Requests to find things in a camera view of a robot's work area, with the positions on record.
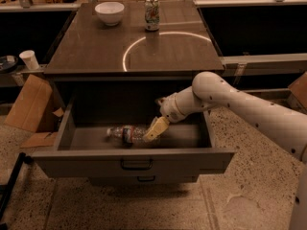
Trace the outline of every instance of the silver can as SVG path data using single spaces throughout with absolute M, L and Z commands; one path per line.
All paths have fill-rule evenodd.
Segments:
M 156 31 L 159 29 L 159 1 L 145 1 L 145 29 L 148 31 Z

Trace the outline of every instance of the speckled floor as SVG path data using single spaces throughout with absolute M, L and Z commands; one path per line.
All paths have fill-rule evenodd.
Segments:
M 31 136 L 3 125 L 0 184 Z M 237 150 L 225 174 L 197 183 L 94 187 L 87 178 L 51 179 L 23 165 L 1 222 L 9 229 L 288 229 L 303 165 L 225 108 L 211 113 L 218 148 Z

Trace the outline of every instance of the robotic arm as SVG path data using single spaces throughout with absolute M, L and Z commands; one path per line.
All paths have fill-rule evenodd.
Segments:
M 202 72 L 192 86 L 158 101 L 162 116 L 153 120 L 145 141 L 163 133 L 170 123 L 184 120 L 195 112 L 222 105 L 257 128 L 296 159 L 307 162 L 307 115 L 239 91 L 218 75 Z M 290 228 L 307 226 L 307 167 L 300 177 Z

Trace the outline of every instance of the countertop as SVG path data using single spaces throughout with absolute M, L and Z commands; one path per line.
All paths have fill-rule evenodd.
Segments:
M 160 29 L 145 30 L 144 2 L 123 2 L 123 20 L 106 26 L 94 4 L 82 4 L 48 75 L 175 73 L 223 70 L 193 2 L 161 1 Z

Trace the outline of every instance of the paper cup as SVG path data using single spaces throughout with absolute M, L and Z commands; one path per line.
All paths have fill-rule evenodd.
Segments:
M 19 57 L 25 62 L 29 70 L 36 70 L 40 67 L 33 50 L 24 51 L 20 53 Z

